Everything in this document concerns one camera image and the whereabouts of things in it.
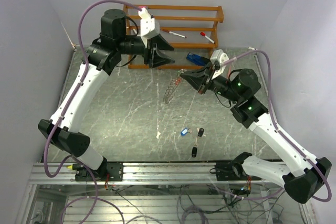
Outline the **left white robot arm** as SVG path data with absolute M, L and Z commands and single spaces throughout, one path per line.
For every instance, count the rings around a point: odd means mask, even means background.
M 174 48 L 160 35 L 160 25 L 145 7 L 138 11 L 137 35 L 127 35 L 130 17 L 120 9 L 109 9 L 101 18 L 99 38 L 83 53 L 83 63 L 68 94 L 49 120 L 38 129 L 51 144 L 85 164 L 94 180 L 107 175 L 105 159 L 90 145 L 90 138 L 79 132 L 82 119 L 102 84 L 121 61 L 122 55 L 142 56 L 150 68 L 173 64 L 164 54 Z

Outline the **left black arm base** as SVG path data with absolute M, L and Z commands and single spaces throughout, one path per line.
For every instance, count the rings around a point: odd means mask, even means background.
M 105 162 L 98 170 L 89 169 L 96 181 L 112 181 L 120 182 L 123 179 L 123 164 L 118 162 Z M 93 178 L 89 171 L 78 163 L 72 164 L 72 170 L 76 171 L 75 181 L 77 182 L 92 182 Z

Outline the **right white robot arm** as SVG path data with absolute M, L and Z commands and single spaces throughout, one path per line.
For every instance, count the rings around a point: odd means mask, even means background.
M 269 110 L 255 97 L 261 84 L 252 69 L 238 69 L 233 80 L 216 72 L 217 67 L 208 63 L 180 76 L 198 93 L 212 91 L 233 103 L 231 112 L 236 121 L 264 140 L 283 161 L 278 165 L 243 152 L 232 161 L 232 175 L 239 180 L 248 175 L 268 180 L 296 202 L 308 202 L 327 184 L 331 162 L 326 157 L 317 158 L 275 124 Z

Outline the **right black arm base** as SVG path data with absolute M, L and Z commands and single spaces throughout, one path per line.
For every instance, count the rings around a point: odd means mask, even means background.
M 216 162 L 209 173 L 216 176 L 217 181 L 247 180 L 247 175 L 237 175 L 233 169 L 231 161 Z

